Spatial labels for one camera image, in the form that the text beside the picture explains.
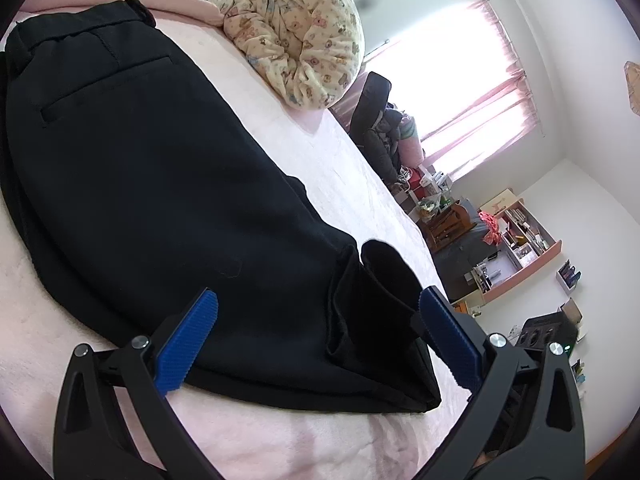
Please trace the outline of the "pink curtain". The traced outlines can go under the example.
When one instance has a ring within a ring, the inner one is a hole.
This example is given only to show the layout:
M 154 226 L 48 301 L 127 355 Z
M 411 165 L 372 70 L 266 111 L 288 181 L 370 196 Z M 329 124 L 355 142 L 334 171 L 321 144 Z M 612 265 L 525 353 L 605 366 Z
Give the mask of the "pink curtain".
M 425 162 L 459 179 L 538 124 L 525 68 L 488 0 L 416 24 L 411 96 Z

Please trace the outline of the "rolled floral quilt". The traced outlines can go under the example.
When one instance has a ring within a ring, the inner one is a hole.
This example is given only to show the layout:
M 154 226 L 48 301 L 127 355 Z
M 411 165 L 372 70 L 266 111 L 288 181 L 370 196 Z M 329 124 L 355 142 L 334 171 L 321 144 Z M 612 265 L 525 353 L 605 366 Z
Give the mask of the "rolled floral quilt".
M 363 59 L 354 0 L 233 0 L 224 33 L 299 110 L 333 106 L 354 83 Z

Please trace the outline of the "wooden chair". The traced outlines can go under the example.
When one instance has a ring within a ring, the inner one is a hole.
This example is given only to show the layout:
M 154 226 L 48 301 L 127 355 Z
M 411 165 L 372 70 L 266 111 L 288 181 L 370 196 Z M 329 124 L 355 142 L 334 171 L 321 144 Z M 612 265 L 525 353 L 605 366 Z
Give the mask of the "wooden chair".
M 440 252 L 465 233 L 471 231 L 476 223 L 458 200 L 443 211 L 435 214 L 424 226 L 424 236 L 428 249 Z

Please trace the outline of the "pink bookshelf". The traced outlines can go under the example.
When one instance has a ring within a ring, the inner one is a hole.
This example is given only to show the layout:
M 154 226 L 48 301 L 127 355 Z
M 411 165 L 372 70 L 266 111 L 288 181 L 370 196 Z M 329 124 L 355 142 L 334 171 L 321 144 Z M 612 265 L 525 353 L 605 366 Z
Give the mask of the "pink bookshelf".
M 562 240 L 552 236 L 510 188 L 484 203 L 480 212 L 496 219 L 500 236 L 496 254 L 487 257 L 472 272 L 483 304 L 488 304 L 557 257 Z

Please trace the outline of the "black pants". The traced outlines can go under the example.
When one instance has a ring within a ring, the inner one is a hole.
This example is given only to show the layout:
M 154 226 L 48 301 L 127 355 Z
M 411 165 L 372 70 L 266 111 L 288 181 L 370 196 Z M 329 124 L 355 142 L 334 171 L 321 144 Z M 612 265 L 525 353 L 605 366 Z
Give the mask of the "black pants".
M 208 288 L 189 384 L 288 410 L 438 407 L 408 264 L 324 222 L 141 2 L 18 24 L 1 99 L 6 206 L 90 330 L 126 344 Z

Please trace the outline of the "dark desk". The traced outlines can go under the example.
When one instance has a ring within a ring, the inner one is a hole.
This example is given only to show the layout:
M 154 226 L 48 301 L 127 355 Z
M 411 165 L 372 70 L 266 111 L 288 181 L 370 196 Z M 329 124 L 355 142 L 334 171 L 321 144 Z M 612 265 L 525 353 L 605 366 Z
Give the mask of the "dark desk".
M 432 255 L 445 295 L 452 304 L 476 289 L 476 285 L 465 278 L 472 267 L 498 252 L 497 245 L 486 242 L 485 236 L 489 229 L 475 206 L 466 198 L 460 200 L 460 205 L 469 214 L 475 226 Z

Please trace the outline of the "pink bed blanket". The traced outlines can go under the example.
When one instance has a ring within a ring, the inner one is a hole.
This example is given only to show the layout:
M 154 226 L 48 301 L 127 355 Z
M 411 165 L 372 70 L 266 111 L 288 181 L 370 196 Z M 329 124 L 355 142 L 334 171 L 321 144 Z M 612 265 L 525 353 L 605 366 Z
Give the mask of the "pink bed blanket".
M 231 479 L 409 479 L 468 395 L 413 317 L 419 231 L 329 115 L 227 103 L 138 0 L 18 16 L 1 49 L 1 430 L 58 476 L 70 354 L 217 321 L 170 400 Z

